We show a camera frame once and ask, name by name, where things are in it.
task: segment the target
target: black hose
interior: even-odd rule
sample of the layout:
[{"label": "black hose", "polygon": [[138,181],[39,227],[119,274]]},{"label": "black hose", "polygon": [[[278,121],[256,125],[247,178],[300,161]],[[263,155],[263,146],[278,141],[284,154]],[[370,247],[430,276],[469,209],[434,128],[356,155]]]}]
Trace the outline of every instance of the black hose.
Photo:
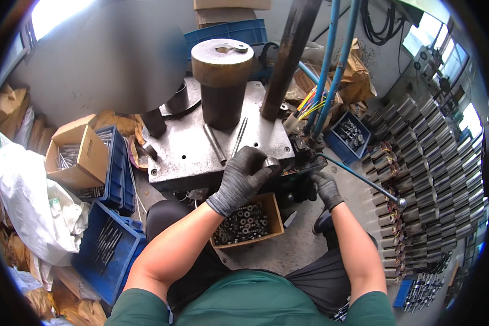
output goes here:
[{"label": "black hose", "polygon": [[394,3],[391,3],[391,7],[387,10],[384,27],[382,28],[382,30],[375,32],[371,23],[368,2],[368,0],[361,0],[360,3],[360,16],[362,18],[362,26],[364,28],[364,32],[371,43],[379,46],[384,45],[395,35],[397,35],[400,29],[404,29],[404,22],[406,20],[404,17],[398,18],[397,21],[399,21],[400,23],[398,23],[398,26],[396,27],[396,29],[394,29],[396,6]]}]

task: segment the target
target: box of metal rods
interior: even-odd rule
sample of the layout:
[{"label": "box of metal rods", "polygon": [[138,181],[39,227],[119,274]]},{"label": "box of metal rods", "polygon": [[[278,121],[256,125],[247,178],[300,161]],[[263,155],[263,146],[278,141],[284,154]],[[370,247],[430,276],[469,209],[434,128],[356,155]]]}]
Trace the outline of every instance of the box of metal rods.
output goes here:
[{"label": "box of metal rods", "polygon": [[216,249],[253,244],[284,233],[279,207],[273,193],[255,196],[225,218],[210,238]]},{"label": "box of metal rods", "polygon": [[45,156],[47,177],[70,190],[105,185],[109,150],[83,120],[60,127]]}]

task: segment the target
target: plastic bin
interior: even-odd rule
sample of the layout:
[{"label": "plastic bin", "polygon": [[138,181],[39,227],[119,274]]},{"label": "plastic bin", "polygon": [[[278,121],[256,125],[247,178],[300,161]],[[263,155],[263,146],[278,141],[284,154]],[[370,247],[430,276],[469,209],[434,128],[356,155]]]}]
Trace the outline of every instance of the plastic bin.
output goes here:
[{"label": "plastic bin", "polygon": [[186,33],[188,59],[190,50],[197,44],[211,39],[231,39],[247,43],[250,46],[263,45],[268,42],[264,19],[249,19],[210,26]]},{"label": "plastic bin", "polygon": [[413,284],[413,280],[402,280],[402,282],[400,283],[400,288],[398,289],[397,297],[393,302],[393,307],[395,308],[404,307],[404,304],[406,303],[407,294],[409,293],[409,289],[411,288],[412,284]]},{"label": "plastic bin", "polygon": [[125,159],[125,169],[123,178],[123,204],[119,207],[119,214],[122,216],[131,216],[136,212],[136,191],[132,184],[132,176],[130,174],[131,163]]},{"label": "plastic bin", "polygon": [[109,164],[107,176],[105,178],[105,192],[102,197],[81,198],[81,200],[91,203],[99,200],[105,206],[118,209],[123,204],[123,182],[125,162],[127,161],[127,147],[123,137],[118,132],[116,125],[104,127],[94,132],[99,134],[103,131],[112,131],[112,140],[109,144]]},{"label": "plastic bin", "polygon": [[[337,128],[339,128],[339,124],[343,119],[350,119],[350,121],[357,126],[357,128],[362,133],[362,137],[364,138],[363,146],[359,147],[356,151],[354,151],[351,147],[349,147],[346,142],[335,132]],[[350,111],[346,111],[345,114],[337,121],[335,125],[331,128],[329,134],[324,137],[324,142],[333,150],[337,156],[347,165],[352,164],[356,160],[362,158],[366,151],[366,146],[370,141],[371,132],[359,121],[359,119],[352,114]]]},{"label": "plastic bin", "polygon": [[[114,250],[103,275],[99,275],[94,263],[96,241],[106,222],[113,218],[112,225],[122,236]],[[116,303],[123,290],[130,268],[146,246],[146,237],[141,222],[121,217],[99,201],[94,201],[89,211],[89,227],[83,233],[80,252],[73,255],[71,264],[78,274],[110,306]]]}]

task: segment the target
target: metal rod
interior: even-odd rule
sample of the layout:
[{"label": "metal rod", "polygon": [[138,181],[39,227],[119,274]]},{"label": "metal rod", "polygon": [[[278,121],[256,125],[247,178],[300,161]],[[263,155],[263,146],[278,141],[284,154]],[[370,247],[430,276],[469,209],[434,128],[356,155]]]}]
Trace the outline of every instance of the metal rod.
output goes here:
[{"label": "metal rod", "polygon": [[324,121],[328,116],[328,112],[332,106],[332,100],[335,96],[335,92],[337,91],[337,87],[342,79],[344,74],[344,67],[348,61],[348,55],[350,48],[352,47],[353,41],[353,32],[355,31],[355,25],[357,24],[357,15],[359,12],[360,0],[352,0],[352,8],[349,14],[348,27],[346,29],[346,38],[344,40],[344,45],[342,51],[340,52],[339,62],[337,64],[337,69],[335,69],[335,75],[333,75],[333,81],[330,86],[330,92],[328,97],[326,98],[326,102],[324,102],[324,107],[321,109],[321,114],[319,115],[319,120],[317,120],[317,124],[315,125],[315,129],[313,130],[313,139],[317,139],[319,134],[322,131],[322,127],[324,126]]},{"label": "metal rod", "polygon": [[277,118],[277,112],[310,37],[321,2],[321,0],[293,0],[291,3],[279,55],[261,106],[261,115],[269,121]]},{"label": "metal rod", "polygon": [[206,137],[209,139],[210,145],[212,145],[212,148],[214,149],[219,162],[221,163],[221,165],[225,164],[226,163],[225,154],[222,152],[221,146],[219,146],[219,143],[217,142],[217,138],[215,138],[212,129],[209,127],[209,125],[204,124],[203,131],[205,132]]},{"label": "metal rod", "polygon": [[244,118],[243,122],[241,122],[241,127],[239,128],[239,134],[237,134],[236,145],[234,146],[234,150],[232,151],[232,157],[237,153],[239,149],[239,144],[241,143],[241,139],[243,138],[243,134],[245,133],[246,124],[248,123],[248,118]]},{"label": "metal rod", "polygon": [[[319,77],[319,83],[317,84],[317,90],[315,92],[315,100],[313,105],[320,103],[322,99],[322,92],[324,91],[324,85],[328,79],[328,71],[330,70],[330,64],[332,63],[333,48],[335,46],[335,38],[337,36],[337,23],[339,21],[339,9],[340,0],[333,0],[332,2],[332,12],[330,14],[330,26],[328,32],[328,40],[326,42],[326,51],[324,52],[324,61],[322,62],[321,75]],[[304,129],[305,134],[311,131],[315,117],[317,116],[317,111],[310,113],[308,117],[308,123]]]},{"label": "metal rod", "polygon": [[382,187],[379,187],[378,185],[376,185],[375,183],[371,182],[370,180],[366,179],[365,177],[361,176],[360,174],[358,174],[357,172],[353,171],[351,168],[349,168],[348,166],[345,166],[344,164],[340,163],[340,162],[337,162],[336,160],[324,155],[323,153],[317,153],[317,156],[322,156],[324,157],[326,160],[334,163],[334,164],[337,164],[338,166],[342,167],[343,169],[345,169],[346,171],[348,171],[349,173],[353,174],[355,177],[361,179],[362,181],[364,181],[365,183],[367,183],[368,185],[372,186],[373,188],[377,189],[379,192],[383,193],[387,198],[389,198],[392,202],[395,203],[395,205],[397,206],[398,210],[400,211],[403,211],[405,208],[406,208],[406,200],[404,198],[396,198],[395,196],[393,196],[391,193],[389,193],[386,189],[382,188]]}]

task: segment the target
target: gloved hand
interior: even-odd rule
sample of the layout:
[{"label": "gloved hand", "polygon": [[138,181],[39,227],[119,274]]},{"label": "gloved hand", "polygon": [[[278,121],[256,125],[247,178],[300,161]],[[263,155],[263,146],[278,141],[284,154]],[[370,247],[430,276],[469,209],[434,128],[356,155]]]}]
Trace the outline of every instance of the gloved hand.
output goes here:
[{"label": "gloved hand", "polygon": [[272,169],[263,167],[251,174],[254,166],[261,166],[267,156],[257,148],[244,146],[228,161],[219,190],[206,203],[216,213],[228,217],[257,193],[267,182]]},{"label": "gloved hand", "polygon": [[329,174],[318,172],[310,177],[317,184],[319,196],[321,197],[327,210],[339,205],[344,200],[340,196],[335,179]]}]

